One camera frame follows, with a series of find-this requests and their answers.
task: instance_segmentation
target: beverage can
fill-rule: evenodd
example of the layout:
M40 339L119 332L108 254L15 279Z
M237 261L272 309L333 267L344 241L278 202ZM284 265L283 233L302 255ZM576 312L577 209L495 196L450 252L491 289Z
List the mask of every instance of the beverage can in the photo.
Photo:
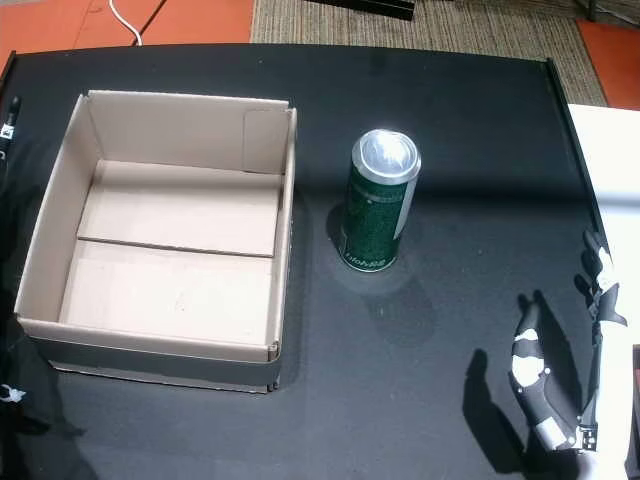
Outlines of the beverage can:
M375 272L394 262L420 167L403 133L371 130L355 143L339 245L349 266Z

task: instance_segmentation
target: robotic arm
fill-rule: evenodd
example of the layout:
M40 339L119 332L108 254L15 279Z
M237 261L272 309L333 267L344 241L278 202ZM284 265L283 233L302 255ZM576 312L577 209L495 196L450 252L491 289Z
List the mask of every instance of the robotic arm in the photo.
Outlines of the robotic arm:
M518 403L547 451L578 453L579 480L626 480L633 405L633 352L627 321L616 312L619 283L602 239L586 232L592 265L589 311L593 317L594 378L579 414L545 363L540 311L532 304L516 329L510 381Z

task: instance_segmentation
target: can label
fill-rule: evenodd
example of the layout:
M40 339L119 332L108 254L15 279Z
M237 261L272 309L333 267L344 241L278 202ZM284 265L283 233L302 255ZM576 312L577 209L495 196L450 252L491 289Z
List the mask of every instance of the can label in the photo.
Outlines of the can label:
M366 179L351 165L340 242L345 262L368 272L393 263L415 181L381 185Z

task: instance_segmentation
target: carpet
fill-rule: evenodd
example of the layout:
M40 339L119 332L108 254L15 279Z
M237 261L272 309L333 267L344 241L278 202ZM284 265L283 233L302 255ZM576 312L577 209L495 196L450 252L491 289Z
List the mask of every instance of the carpet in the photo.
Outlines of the carpet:
M251 41L551 57L570 103L606 106L580 31L568 16L467 1L418 0L414 20L407 22L304 0L254 0Z

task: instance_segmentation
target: white cable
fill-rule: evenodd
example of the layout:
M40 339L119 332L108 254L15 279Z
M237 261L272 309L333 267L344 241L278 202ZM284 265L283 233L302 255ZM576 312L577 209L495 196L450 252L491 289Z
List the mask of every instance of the white cable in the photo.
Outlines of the white cable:
M118 10L116 10L115 5L113 4L113 0L109 0L109 7L111 8L111 11L113 12L113 14L116 16L116 18L118 19L118 21L123 24L125 27L127 27L129 30L131 30L131 33L133 33L136 36L136 43L138 44L139 47L142 46L142 37L140 36L140 33L135 29L135 27L133 25L131 25L129 22L127 22L122 15L120 15L118 13Z

